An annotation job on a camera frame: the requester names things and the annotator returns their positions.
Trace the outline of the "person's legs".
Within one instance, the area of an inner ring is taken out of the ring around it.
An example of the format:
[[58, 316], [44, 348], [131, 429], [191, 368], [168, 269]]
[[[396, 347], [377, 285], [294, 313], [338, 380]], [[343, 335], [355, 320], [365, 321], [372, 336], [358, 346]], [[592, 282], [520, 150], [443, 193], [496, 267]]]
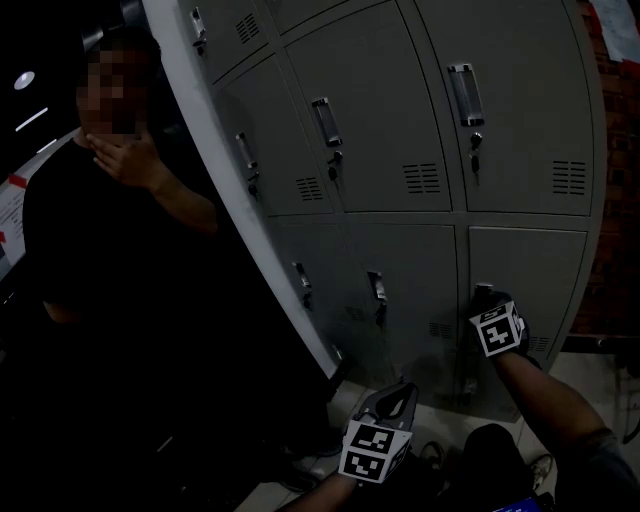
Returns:
[[437, 512], [494, 512], [533, 494], [533, 475], [513, 437], [498, 424], [475, 429], [467, 438]]

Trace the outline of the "person's shoe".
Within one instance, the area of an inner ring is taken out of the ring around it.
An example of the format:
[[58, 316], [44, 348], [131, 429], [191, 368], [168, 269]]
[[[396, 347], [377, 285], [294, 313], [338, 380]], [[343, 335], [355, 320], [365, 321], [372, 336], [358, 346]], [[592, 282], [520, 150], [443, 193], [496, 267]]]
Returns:
[[543, 454], [530, 463], [529, 469], [532, 474], [532, 491], [537, 492], [554, 466], [554, 457], [551, 454]]
[[293, 462], [296, 469], [309, 473], [319, 480], [324, 480], [332, 474], [336, 470], [337, 464], [338, 456], [304, 457]]
[[440, 471], [442, 469], [444, 458], [444, 449], [436, 441], [427, 442], [419, 454], [419, 459], [434, 471]]

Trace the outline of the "person's right shoe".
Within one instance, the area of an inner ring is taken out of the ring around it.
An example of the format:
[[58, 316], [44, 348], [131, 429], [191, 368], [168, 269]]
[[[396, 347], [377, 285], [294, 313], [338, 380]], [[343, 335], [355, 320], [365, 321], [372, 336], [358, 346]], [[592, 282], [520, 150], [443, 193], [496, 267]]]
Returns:
[[551, 454], [543, 454], [530, 463], [529, 469], [532, 474], [532, 491], [537, 492], [554, 466], [554, 457]]

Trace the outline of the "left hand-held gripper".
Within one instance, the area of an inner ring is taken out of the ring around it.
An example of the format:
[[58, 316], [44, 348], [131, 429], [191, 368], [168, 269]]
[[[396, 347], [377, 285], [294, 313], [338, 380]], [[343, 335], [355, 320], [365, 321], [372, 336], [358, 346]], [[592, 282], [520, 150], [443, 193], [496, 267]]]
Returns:
[[[361, 482], [383, 483], [409, 451], [418, 397], [414, 383], [394, 384], [368, 396], [356, 413], [357, 421], [349, 421], [338, 473]], [[397, 423], [399, 430], [390, 428]]]

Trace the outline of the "strip ceiling light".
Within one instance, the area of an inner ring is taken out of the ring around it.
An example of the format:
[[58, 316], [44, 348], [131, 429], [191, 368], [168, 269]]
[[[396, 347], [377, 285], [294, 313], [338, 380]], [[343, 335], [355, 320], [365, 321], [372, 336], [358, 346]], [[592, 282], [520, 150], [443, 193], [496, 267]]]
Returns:
[[16, 128], [15, 128], [15, 132], [19, 132], [20, 130], [22, 130], [23, 128], [25, 128], [26, 126], [28, 126], [30, 123], [32, 123], [33, 121], [35, 121], [36, 119], [38, 119], [39, 117], [41, 117], [42, 115], [44, 115], [45, 113], [48, 112], [48, 107], [45, 107], [41, 110], [39, 110], [38, 112], [36, 112], [35, 114], [33, 114], [32, 116], [30, 116], [29, 118], [27, 118], [26, 120], [24, 120], [21, 124], [19, 124]]

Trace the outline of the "white paper sheet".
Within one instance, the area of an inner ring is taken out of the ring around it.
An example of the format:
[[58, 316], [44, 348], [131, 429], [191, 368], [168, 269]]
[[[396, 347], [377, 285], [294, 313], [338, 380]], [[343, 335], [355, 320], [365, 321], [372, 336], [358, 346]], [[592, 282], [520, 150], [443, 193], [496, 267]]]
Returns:
[[589, 0], [609, 58], [640, 64], [640, 31], [629, 0]]

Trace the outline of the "black device with blue screen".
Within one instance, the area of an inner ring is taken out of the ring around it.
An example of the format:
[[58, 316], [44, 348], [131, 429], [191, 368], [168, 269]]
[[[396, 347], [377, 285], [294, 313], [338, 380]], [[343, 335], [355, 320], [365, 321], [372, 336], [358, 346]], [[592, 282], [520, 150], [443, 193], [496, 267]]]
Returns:
[[543, 512], [533, 496], [519, 500], [493, 512]]

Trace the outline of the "person's right forearm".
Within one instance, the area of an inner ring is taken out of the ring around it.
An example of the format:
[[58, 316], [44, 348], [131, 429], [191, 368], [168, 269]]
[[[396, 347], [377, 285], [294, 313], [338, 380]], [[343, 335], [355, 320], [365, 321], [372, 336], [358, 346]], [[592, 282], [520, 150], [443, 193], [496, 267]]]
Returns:
[[524, 356], [503, 352], [493, 364], [526, 423], [554, 457], [565, 459], [611, 433], [581, 394]]

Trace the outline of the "white notice board red corners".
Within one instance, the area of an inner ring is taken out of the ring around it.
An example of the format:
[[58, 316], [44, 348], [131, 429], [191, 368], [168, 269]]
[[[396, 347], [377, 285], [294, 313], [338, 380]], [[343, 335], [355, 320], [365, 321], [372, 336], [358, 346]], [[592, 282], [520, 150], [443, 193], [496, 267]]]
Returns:
[[23, 205], [28, 179], [10, 174], [0, 185], [0, 282], [25, 255]]

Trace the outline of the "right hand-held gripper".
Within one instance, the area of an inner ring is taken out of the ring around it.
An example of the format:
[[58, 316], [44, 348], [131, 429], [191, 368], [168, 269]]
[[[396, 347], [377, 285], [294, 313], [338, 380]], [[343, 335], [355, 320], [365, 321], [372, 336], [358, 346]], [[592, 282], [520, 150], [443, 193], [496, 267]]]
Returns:
[[469, 323], [486, 357], [518, 349], [528, 339], [528, 326], [510, 294], [475, 291], [469, 305]]

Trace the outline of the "grey locker door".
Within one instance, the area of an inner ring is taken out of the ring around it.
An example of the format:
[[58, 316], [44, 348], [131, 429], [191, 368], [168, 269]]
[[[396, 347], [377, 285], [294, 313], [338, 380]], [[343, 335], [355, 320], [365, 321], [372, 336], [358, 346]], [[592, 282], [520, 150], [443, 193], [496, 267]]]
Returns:
[[471, 283], [512, 297], [529, 327], [529, 354], [543, 366], [564, 322], [585, 243], [578, 231], [469, 229]]

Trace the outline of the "person's left shoe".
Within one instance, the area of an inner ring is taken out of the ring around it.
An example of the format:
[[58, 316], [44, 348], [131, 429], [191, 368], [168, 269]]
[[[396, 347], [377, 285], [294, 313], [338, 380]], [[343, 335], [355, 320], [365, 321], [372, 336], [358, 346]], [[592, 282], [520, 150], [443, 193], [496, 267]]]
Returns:
[[442, 469], [444, 458], [444, 449], [436, 441], [427, 442], [419, 454], [419, 459], [434, 471], [440, 471]]

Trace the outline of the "person's left forearm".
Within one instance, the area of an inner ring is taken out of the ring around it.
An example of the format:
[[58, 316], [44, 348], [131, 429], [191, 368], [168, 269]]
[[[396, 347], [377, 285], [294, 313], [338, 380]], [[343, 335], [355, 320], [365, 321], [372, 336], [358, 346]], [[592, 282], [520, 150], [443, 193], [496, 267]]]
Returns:
[[338, 512], [349, 500], [357, 485], [356, 479], [334, 472], [315, 489], [275, 512]]

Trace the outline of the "grey metal locker cabinet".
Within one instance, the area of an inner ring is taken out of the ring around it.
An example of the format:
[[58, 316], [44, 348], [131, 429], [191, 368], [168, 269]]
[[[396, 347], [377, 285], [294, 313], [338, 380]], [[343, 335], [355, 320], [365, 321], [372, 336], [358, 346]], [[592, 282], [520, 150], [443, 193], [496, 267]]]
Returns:
[[327, 375], [416, 383], [515, 422], [471, 341], [469, 229], [586, 243], [606, 183], [600, 80], [576, 0], [142, 0], [188, 130]]

